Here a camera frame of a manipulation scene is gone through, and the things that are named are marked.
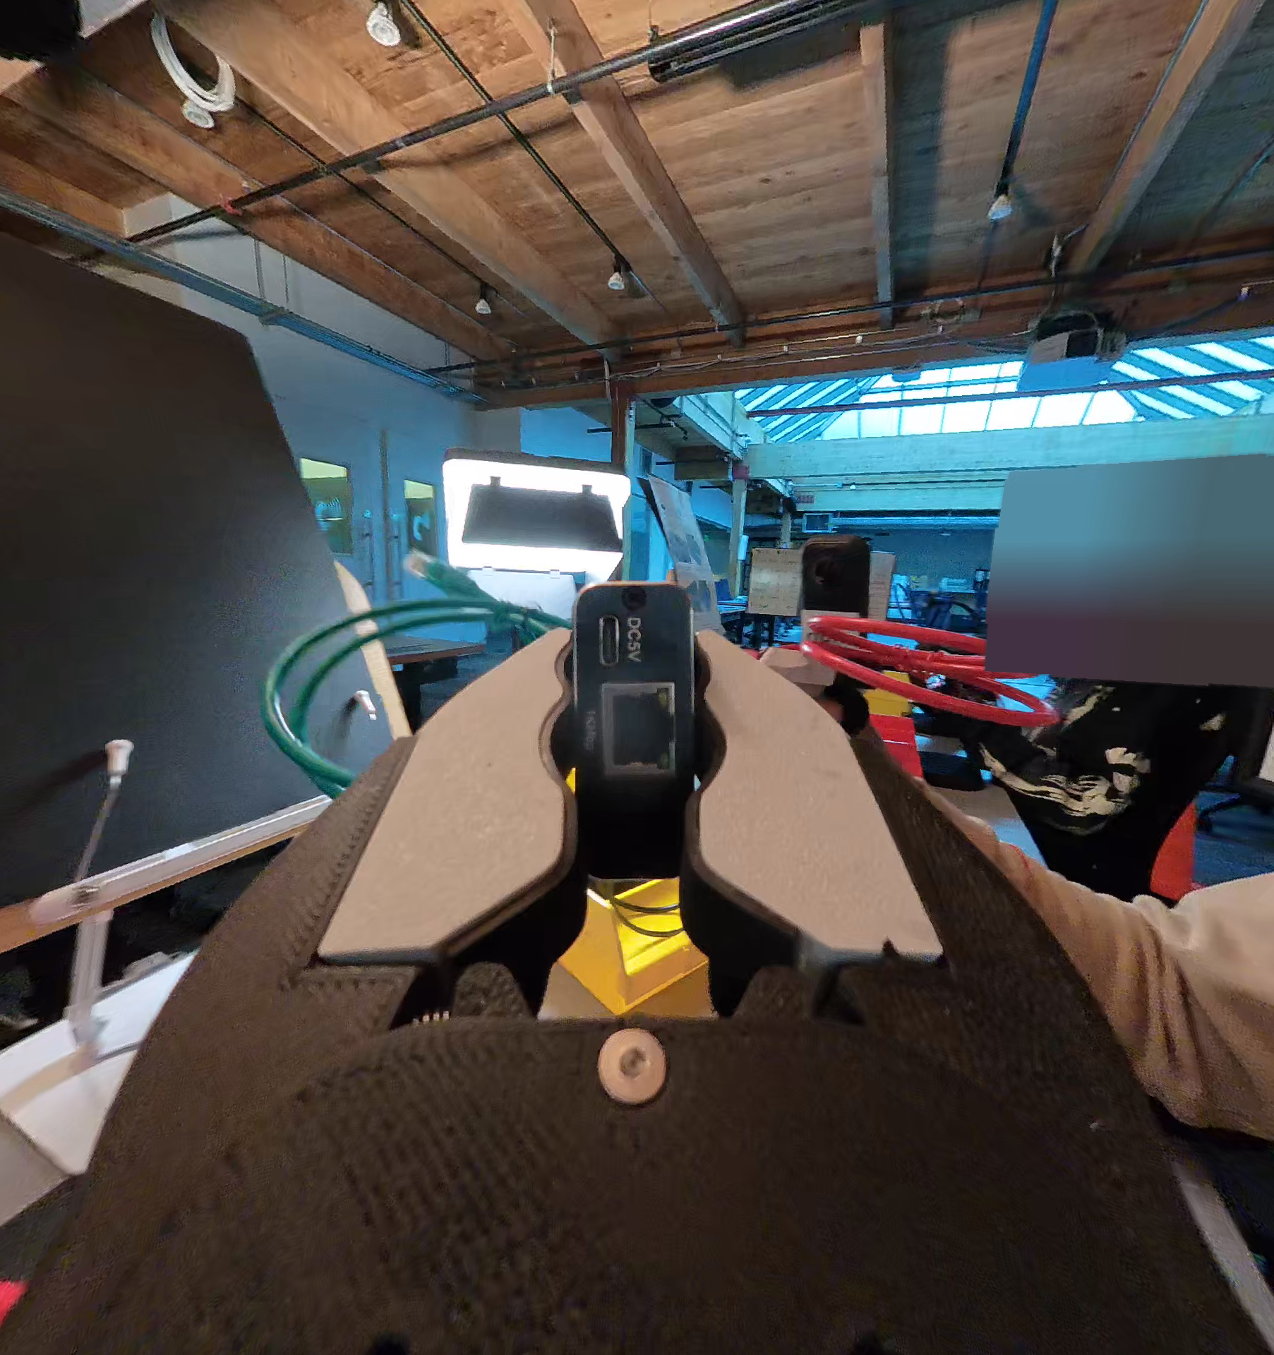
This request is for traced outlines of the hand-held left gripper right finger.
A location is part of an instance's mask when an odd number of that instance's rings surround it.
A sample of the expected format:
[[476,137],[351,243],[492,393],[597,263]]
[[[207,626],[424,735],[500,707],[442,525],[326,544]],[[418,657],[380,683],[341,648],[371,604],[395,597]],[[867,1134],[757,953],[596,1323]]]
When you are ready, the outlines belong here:
[[696,635],[713,770],[690,805],[691,867],[796,959],[859,962],[942,945],[841,726],[765,663]]

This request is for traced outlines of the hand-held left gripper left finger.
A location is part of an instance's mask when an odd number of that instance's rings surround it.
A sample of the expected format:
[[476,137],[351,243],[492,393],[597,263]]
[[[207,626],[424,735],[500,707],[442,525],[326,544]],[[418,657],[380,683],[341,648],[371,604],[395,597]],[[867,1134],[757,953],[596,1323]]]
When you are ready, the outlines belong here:
[[569,630],[549,630],[426,721],[320,942],[327,964],[449,964],[558,886],[574,798],[552,735]]

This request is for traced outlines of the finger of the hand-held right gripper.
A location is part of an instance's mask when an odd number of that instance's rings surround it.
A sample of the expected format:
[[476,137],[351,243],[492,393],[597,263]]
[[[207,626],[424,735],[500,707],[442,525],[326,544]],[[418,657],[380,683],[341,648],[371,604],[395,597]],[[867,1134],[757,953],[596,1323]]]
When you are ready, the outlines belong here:
[[840,699],[832,691],[837,673],[828,666],[806,657],[798,648],[791,647],[769,647],[759,655],[759,661],[765,669],[809,697],[828,714],[841,713]]

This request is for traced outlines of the black ethernet adapter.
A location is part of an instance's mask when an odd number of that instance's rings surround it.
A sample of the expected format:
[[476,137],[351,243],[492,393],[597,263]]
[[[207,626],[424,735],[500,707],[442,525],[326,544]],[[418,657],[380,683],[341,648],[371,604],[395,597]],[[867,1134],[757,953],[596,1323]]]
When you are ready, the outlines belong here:
[[680,586],[615,582],[577,597],[572,768],[587,874],[677,877],[696,793],[694,625]]

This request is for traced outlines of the yellow plastic bin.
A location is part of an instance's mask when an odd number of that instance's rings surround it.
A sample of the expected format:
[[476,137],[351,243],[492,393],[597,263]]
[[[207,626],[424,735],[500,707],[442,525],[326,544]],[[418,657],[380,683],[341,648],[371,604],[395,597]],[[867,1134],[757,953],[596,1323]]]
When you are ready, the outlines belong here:
[[558,973],[616,1018],[713,1017],[707,959],[684,930],[675,879],[593,882],[586,921]]

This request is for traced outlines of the person's right forearm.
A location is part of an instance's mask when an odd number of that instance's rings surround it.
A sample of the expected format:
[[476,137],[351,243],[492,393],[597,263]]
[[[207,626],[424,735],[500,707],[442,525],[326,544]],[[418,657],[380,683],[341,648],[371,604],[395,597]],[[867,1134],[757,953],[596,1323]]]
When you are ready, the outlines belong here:
[[1184,1125],[1274,1141],[1274,873],[1173,908],[1149,895],[1123,902],[923,793],[1048,927],[1149,1097]]

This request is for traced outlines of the white notice board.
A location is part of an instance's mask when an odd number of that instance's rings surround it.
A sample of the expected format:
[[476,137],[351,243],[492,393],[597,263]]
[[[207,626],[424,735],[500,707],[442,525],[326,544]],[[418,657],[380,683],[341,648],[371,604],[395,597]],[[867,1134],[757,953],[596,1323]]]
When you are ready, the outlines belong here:
[[753,548],[749,560],[747,614],[798,617],[801,608],[801,548]]

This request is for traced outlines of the printed poster board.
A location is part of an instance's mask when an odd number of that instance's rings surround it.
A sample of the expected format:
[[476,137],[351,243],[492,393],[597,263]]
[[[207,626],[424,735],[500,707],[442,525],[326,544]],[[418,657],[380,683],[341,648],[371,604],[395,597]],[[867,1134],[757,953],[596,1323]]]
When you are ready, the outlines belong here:
[[660,525],[674,582],[691,603],[696,630],[724,636],[715,576],[691,495],[660,478],[644,478],[643,490]]

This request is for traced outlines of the bright studio light panel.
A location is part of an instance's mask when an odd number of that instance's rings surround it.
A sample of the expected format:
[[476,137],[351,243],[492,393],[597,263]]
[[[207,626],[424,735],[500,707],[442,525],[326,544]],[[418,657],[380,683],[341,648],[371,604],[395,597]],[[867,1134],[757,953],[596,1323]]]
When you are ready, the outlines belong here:
[[612,581],[625,559],[633,484],[606,463],[449,450],[442,465],[445,557],[459,570]]

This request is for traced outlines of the ceiling projector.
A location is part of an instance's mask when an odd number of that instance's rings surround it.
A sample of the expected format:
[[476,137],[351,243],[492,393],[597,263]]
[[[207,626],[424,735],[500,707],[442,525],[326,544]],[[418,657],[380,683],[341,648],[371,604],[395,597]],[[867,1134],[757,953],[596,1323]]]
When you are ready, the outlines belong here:
[[1107,312],[1044,318],[1033,330],[1016,390],[1042,397],[1102,387],[1111,381],[1126,346],[1126,331]]

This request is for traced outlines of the black wood-edged panel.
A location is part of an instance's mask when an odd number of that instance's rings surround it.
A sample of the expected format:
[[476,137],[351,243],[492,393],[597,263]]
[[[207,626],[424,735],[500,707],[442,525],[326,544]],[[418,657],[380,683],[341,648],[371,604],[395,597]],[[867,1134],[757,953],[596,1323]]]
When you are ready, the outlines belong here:
[[342,620],[336,561],[252,350],[0,234],[0,952],[92,868],[289,835],[318,796],[261,717],[267,672]]

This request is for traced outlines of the white panel stand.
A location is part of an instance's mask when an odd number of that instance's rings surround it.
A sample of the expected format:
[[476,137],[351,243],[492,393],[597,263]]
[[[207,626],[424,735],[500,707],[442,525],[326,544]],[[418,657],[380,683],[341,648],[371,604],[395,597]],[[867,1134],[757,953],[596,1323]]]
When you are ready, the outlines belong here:
[[70,880],[16,908],[22,927],[0,952],[73,930],[69,1000],[63,1018],[0,1053],[0,1118],[63,1177],[84,1175],[109,1112],[189,958],[144,962],[116,984],[104,981],[110,921],[117,908],[288,843],[329,805],[317,796],[270,817],[186,842],[157,855],[92,873],[129,773],[134,745],[104,748],[104,788]]

